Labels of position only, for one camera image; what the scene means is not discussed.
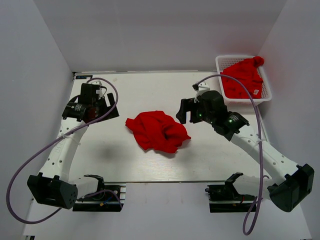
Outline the red t shirt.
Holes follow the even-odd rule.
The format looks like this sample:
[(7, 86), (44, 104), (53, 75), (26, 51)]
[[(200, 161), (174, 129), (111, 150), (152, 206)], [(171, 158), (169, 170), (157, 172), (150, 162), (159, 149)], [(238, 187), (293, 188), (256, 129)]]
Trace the red t shirt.
[(134, 119), (128, 118), (125, 126), (144, 151), (153, 149), (175, 154), (184, 141), (191, 139), (181, 123), (159, 110), (141, 112)]

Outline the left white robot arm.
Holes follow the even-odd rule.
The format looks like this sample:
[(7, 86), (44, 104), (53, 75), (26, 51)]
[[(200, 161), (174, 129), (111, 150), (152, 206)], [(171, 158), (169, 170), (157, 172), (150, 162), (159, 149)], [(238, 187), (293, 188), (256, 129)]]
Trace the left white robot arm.
[(91, 121), (102, 122), (119, 116), (115, 97), (100, 80), (81, 85), (80, 94), (70, 99), (62, 113), (58, 137), (48, 159), (37, 175), (30, 175), (27, 186), (39, 204), (71, 209), (76, 200), (90, 194), (105, 196), (103, 178), (85, 175), (69, 180), (71, 164), (81, 138)]

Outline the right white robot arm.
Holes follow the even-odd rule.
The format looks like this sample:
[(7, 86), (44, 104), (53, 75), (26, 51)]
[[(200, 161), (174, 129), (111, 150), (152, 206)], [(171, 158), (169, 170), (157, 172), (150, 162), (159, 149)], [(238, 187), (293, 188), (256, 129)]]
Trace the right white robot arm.
[(216, 90), (209, 90), (195, 98), (180, 101), (176, 118), (181, 124), (206, 122), (230, 143), (240, 147), (267, 171), (268, 178), (232, 174), (223, 184), (210, 185), (205, 190), (212, 202), (241, 201), (262, 193), (284, 212), (291, 212), (312, 191), (314, 169), (298, 165), (288, 159), (268, 142), (259, 139), (258, 133), (238, 112), (227, 109), (223, 97)]

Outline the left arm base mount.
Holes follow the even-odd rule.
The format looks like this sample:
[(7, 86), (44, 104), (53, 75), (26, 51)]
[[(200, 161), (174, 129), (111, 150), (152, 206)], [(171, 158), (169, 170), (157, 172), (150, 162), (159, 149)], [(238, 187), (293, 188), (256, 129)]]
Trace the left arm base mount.
[(92, 213), (121, 212), (126, 198), (126, 184), (106, 183), (104, 188), (113, 193), (105, 191), (95, 196), (80, 198), (75, 202), (72, 211)]

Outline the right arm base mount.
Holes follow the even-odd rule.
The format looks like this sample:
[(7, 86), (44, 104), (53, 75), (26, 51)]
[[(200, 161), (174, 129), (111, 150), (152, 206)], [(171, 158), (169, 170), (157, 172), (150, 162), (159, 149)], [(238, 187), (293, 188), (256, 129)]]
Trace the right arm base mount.
[(205, 192), (210, 213), (245, 213), (255, 200), (254, 196), (238, 194), (225, 184), (208, 185)]

